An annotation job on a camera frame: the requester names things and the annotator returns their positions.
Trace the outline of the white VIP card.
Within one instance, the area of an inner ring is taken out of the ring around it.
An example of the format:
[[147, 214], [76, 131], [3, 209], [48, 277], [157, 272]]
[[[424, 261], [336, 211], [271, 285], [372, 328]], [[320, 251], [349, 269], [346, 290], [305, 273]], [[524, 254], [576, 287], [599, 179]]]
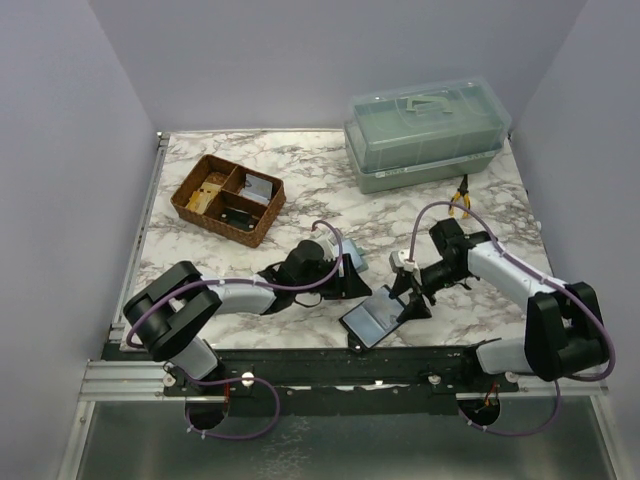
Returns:
[[262, 205], [268, 205], [273, 195], [273, 183], [261, 177], [246, 174], [244, 187], [239, 195]]

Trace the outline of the gold cards in basket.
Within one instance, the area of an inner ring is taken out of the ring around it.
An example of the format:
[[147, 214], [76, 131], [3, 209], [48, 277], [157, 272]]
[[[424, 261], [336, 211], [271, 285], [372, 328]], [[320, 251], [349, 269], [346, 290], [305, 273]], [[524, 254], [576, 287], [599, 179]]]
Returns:
[[203, 182], [191, 194], [186, 209], [196, 214], [204, 214], [221, 189], [219, 184]]

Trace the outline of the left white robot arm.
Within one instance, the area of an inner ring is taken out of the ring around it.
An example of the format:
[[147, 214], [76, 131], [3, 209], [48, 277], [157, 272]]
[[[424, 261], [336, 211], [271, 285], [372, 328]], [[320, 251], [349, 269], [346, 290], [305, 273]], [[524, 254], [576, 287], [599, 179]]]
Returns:
[[131, 332], [156, 362], [169, 362], [187, 375], [201, 395], [214, 393], [222, 380], [220, 361], [199, 337], [215, 315], [271, 315], [296, 302], [299, 294], [322, 300], [367, 297], [371, 288], [361, 279], [349, 253], [325, 257], [322, 246], [301, 241], [282, 262], [253, 278], [205, 280], [190, 261], [180, 261], [137, 293], [123, 307]]

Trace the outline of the yellow handled pliers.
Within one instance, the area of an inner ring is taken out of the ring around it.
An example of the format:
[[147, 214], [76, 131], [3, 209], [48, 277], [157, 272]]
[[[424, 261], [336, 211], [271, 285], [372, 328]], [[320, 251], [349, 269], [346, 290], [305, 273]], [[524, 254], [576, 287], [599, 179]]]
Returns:
[[469, 218], [470, 217], [469, 211], [471, 210], [471, 199], [469, 195], [469, 176], [467, 174], [465, 174], [462, 177], [462, 180], [459, 186], [457, 187], [457, 190], [455, 191], [453, 197], [450, 200], [450, 206], [448, 208], [448, 214], [450, 217], [454, 216], [454, 210], [455, 210], [454, 205], [457, 204], [459, 201], [461, 201], [462, 205], [464, 206], [462, 218], [463, 219]]

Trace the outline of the aluminium frame rail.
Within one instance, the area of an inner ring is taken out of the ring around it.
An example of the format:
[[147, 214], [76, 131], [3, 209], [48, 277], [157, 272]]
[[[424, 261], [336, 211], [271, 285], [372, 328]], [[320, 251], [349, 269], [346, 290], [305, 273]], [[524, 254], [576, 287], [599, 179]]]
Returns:
[[127, 262], [127, 268], [125, 271], [122, 287], [118, 295], [115, 313], [109, 326], [106, 340], [107, 344], [118, 343], [123, 337], [126, 321], [121, 319], [122, 307], [124, 306], [124, 303], [128, 298], [131, 286], [135, 283], [135, 276], [139, 266], [140, 255], [146, 237], [146, 230], [154, 204], [157, 185], [161, 176], [162, 167], [166, 158], [166, 152], [171, 138], [171, 134], [169, 132], [158, 132], [157, 135], [158, 146], [154, 164], [148, 186], [145, 190], [144, 202], [142, 204], [142, 210], [134, 233], [133, 244]]

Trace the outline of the green plastic storage box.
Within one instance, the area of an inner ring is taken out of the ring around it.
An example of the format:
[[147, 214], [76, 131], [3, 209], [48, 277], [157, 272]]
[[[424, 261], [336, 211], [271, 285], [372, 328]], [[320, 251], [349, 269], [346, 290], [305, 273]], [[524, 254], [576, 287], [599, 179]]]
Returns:
[[346, 151], [363, 194], [479, 173], [502, 150], [511, 116], [482, 78], [354, 97]]

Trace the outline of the brown woven divided basket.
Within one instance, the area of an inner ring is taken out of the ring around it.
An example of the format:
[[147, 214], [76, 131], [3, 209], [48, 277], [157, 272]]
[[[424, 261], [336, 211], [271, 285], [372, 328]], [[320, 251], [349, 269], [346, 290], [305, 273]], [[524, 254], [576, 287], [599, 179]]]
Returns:
[[[239, 195], [244, 187], [246, 174], [273, 183], [273, 195], [268, 205]], [[221, 189], [206, 212], [200, 215], [187, 210], [186, 205], [193, 191], [203, 182], [219, 184]], [[171, 197], [171, 205], [182, 220], [251, 248], [256, 248], [262, 243], [285, 201], [284, 182], [281, 179], [211, 154], [204, 155], [197, 161]], [[223, 223], [220, 215], [225, 208], [249, 212], [257, 220], [255, 229], [245, 232]]]

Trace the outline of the black leather card holder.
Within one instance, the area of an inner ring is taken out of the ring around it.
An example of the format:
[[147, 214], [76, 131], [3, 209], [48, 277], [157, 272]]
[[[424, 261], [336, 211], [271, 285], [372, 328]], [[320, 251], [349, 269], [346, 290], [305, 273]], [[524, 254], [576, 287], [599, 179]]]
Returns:
[[340, 324], [347, 331], [348, 348], [362, 353], [374, 348], [399, 326], [405, 304], [383, 285], [363, 302], [344, 314]]

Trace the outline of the black item in basket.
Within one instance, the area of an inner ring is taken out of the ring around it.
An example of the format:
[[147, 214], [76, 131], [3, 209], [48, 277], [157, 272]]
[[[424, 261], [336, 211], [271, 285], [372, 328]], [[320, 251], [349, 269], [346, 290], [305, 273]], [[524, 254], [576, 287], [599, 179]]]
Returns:
[[225, 208], [220, 215], [220, 220], [241, 231], [251, 232], [255, 229], [257, 220], [249, 212], [234, 208]]

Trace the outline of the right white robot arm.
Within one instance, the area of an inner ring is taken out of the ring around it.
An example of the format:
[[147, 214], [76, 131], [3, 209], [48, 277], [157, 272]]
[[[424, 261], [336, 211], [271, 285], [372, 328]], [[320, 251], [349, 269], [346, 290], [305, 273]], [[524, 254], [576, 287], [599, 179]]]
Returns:
[[408, 293], [411, 297], [400, 322], [429, 317], [437, 292], [465, 285], [469, 278], [488, 282], [525, 315], [523, 338], [475, 346], [476, 358], [459, 370], [467, 389], [483, 391], [497, 374], [508, 372], [544, 381], [581, 380], [582, 371], [612, 360], [591, 286], [548, 277], [510, 255], [490, 233], [466, 233], [453, 218], [437, 222], [429, 235], [441, 256], [438, 262], [421, 267], [407, 250], [394, 251], [389, 257], [396, 275], [392, 296]]

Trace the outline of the black metal base rail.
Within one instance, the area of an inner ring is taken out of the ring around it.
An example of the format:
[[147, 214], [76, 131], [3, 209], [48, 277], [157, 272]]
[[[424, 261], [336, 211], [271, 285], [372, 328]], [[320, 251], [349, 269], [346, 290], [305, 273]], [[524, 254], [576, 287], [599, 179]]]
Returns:
[[397, 413], [454, 415], [457, 398], [517, 391], [504, 375], [481, 371], [466, 346], [222, 350], [213, 379], [251, 373], [267, 386], [198, 386], [162, 378], [159, 397], [178, 400], [196, 415], [267, 417]]

